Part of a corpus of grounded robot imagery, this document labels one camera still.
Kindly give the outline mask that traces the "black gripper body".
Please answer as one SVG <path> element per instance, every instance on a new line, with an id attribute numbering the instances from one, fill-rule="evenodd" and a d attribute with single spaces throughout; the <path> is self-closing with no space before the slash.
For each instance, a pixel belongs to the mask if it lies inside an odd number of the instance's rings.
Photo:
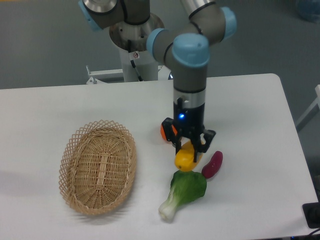
<path id="1" fill-rule="evenodd" d="M 176 140 L 185 137 L 190 140 L 199 140 L 204 131 L 205 104 L 194 108 L 181 108 L 173 104 L 173 126 L 177 131 Z"/>

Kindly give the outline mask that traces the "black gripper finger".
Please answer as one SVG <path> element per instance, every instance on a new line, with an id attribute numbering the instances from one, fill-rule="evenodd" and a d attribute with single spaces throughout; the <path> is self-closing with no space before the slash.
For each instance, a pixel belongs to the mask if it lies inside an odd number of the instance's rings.
<path id="1" fill-rule="evenodd" d="M 216 132 L 214 130 L 203 129 L 200 134 L 197 133 L 191 138 L 191 143 L 194 149 L 193 162 L 198 162 L 198 154 L 207 152 L 215 136 Z"/>
<path id="2" fill-rule="evenodd" d="M 172 143 L 175 147 L 175 154 L 177 154 L 182 147 L 182 134 L 182 124 L 178 120 L 167 117 L 161 123 L 161 136 L 165 141 Z"/>

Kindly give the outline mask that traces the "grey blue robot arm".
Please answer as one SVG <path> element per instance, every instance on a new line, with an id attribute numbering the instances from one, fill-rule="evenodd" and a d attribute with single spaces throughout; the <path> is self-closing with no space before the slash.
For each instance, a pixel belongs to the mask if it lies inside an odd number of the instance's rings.
<path id="1" fill-rule="evenodd" d="M 78 5 L 93 30 L 109 30 L 126 82 L 157 80 L 159 65 L 170 70 L 173 118 L 166 118 L 161 126 L 177 152 L 181 139 L 189 139 L 192 160 L 197 162 L 216 134 L 204 126 L 209 47 L 236 32 L 235 14 L 213 0 L 184 0 L 189 22 L 170 31 L 151 12 L 148 0 L 80 0 Z"/>

